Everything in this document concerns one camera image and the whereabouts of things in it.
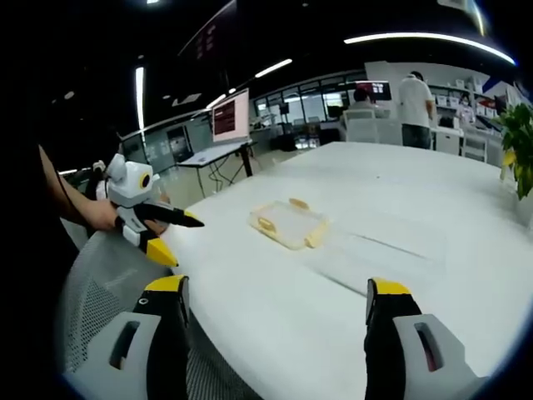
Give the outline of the person's left hand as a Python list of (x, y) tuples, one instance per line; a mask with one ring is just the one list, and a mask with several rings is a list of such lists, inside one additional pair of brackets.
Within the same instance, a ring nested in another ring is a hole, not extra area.
[(116, 208), (108, 199), (90, 200), (86, 219), (96, 230), (111, 231), (117, 227), (120, 217)]

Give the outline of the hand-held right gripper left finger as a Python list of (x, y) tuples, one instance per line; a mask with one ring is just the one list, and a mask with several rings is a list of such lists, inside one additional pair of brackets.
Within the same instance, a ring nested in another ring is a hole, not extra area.
[(71, 386), (84, 399), (187, 399), (188, 325), (188, 277), (151, 282), (88, 342)]

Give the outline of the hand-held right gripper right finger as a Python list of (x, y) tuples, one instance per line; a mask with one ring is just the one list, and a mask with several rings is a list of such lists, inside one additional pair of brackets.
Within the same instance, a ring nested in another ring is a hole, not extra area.
[(471, 399), (486, 382), (466, 363), (463, 343), (423, 313), (407, 287), (367, 281), (366, 399)]

